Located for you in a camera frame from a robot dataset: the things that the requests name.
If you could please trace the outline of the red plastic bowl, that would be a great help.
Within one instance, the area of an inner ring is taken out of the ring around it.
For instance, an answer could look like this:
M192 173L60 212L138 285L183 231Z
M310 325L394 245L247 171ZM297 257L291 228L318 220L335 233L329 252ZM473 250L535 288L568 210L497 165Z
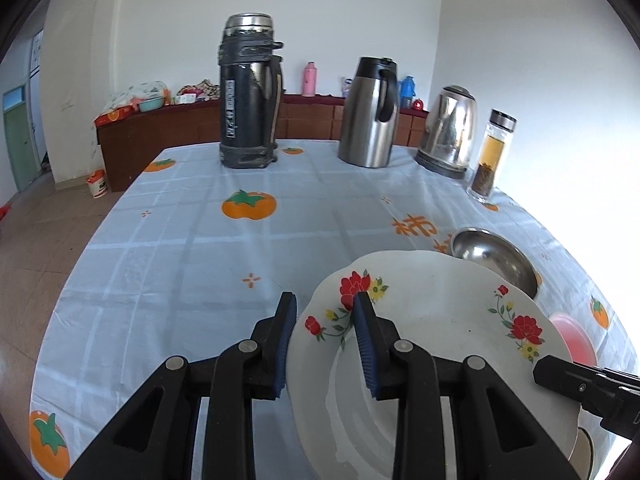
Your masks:
M574 318L563 312L555 312L549 316L549 320L563 338L573 362L592 367L598 365L588 335Z

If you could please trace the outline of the red flower white plate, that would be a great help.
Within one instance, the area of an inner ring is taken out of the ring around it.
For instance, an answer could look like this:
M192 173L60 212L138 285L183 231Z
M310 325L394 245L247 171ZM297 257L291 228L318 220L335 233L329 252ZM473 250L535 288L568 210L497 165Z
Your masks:
M576 402L538 386L544 356L567 360L559 331L500 275L439 252L374 252L329 275L299 315L288 346L286 383L297 435L319 479L388 479L397 404L375 401L363 378L352 312L357 292L392 320L402 338L432 356L484 358L555 444L573 452Z

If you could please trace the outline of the stainless steel bowl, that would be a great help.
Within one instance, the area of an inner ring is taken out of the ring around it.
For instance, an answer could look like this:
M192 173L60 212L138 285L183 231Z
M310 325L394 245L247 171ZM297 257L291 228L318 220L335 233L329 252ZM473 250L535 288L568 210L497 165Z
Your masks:
M484 266L502 276L529 298L538 294L533 265L516 246L493 232L467 228L454 233L449 241L450 255Z

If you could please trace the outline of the white enamel bowl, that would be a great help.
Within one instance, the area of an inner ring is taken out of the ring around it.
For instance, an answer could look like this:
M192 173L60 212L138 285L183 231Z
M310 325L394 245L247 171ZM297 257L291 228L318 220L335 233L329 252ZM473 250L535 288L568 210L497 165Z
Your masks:
M582 480L590 480L594 473L594 443L591 434L584 427L579 427L575 445L568 461Z

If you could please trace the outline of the persimmon print tablecloth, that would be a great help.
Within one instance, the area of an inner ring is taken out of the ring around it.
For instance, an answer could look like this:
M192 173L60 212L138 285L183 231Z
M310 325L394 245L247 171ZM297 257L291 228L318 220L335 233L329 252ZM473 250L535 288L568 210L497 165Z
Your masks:
M64 478L115 413L168 358L201 361L250 336L284 292L296 323L329 275L374 252L450 256L462 229L493 232L533 265L532 299L587 333L598 363L632 372L637 355L593 281L530 214L394 148L383 169L343 162L331 141L283 141L264 169L222 166L215 143L157 157L82 252L43 338L29 416L32 460ZM319 479L300 444L288 384L253 405L262 479Z

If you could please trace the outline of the stainless electric kettle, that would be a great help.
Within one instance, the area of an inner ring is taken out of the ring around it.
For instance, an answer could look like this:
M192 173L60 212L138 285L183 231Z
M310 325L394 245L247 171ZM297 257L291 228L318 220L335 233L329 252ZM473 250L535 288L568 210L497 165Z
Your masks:
M416 162L442 176L461 180L469 169L477 104L463 87L442 88L426 118Z

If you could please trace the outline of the glass tea bottle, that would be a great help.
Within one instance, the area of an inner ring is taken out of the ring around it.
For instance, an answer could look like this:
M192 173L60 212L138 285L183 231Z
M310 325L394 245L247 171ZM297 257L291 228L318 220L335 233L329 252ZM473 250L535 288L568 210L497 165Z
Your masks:
M473 179L466 189L469 196L488 204L500 159L512 140L516 119L501 110L492 110Z

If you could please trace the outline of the white plastic bucket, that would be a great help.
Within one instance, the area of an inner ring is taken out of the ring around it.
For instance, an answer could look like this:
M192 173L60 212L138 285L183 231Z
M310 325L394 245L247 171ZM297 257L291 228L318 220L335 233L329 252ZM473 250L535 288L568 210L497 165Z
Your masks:
M106 173L103 169L98 169L86 177L86 183L93 198L100 198L108 191Z

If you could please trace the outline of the dark wooden sideboard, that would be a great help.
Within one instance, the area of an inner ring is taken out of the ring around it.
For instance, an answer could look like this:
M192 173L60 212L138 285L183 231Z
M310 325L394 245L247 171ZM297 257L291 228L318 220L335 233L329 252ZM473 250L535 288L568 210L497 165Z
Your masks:
M276 139L337 140L344 104L337 96L286 94L280 105ZM205 101L163 106L98 125L96 137L111 189L126 191L166 148L219 141L219 117L219 104Z

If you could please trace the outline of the blue thermos jug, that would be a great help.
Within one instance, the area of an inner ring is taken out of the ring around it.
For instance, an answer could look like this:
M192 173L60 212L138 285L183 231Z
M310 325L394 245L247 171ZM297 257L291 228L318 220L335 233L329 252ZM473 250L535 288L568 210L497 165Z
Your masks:
M412 107L412 101L415 96L416 83L414 82L413 76L405 76L399 86L400 107Z

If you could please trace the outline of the teal bowl on sideboard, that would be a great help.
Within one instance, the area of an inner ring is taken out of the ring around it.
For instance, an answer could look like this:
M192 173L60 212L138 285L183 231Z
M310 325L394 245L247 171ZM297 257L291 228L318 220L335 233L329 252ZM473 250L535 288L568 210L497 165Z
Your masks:
M158 110L165 105L165 98L163 96L153 96L152 98L147 98L141 100L138 103L138 110L140 113L152 112L152 110Z

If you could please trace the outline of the mesh food cover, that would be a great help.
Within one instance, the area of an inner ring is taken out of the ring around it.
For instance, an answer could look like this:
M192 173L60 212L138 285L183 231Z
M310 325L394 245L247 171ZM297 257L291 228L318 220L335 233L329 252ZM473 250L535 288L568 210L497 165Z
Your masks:
M170 99L170 91L163 81L148 81L142 84L133 84L126 90L113 93L101 110L102 114L112 112L124 106L132 106L138 109L139 103L148 99Z

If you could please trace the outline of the large black thermos flask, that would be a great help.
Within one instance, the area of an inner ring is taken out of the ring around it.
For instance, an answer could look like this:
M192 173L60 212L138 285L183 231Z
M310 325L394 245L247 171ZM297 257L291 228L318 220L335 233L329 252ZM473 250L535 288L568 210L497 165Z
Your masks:
M283 93L283 48L272 17L234 14L218 49L220 159L234 169L265 168L277 160L276 128Z

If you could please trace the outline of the pink thermos bottle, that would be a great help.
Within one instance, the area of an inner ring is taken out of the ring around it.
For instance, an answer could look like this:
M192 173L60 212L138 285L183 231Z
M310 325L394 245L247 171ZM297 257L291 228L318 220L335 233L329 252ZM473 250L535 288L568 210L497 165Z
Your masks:
M308 62L303 72L302 96L315 96L317 87L317 67Z

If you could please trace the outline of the green door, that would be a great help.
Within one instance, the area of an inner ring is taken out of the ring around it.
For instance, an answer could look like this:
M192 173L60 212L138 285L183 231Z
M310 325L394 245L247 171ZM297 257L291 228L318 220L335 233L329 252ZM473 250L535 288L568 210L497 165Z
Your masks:
M2 96L2 117L12 174L17 191L22 192L40 174L24 86L14 88Z

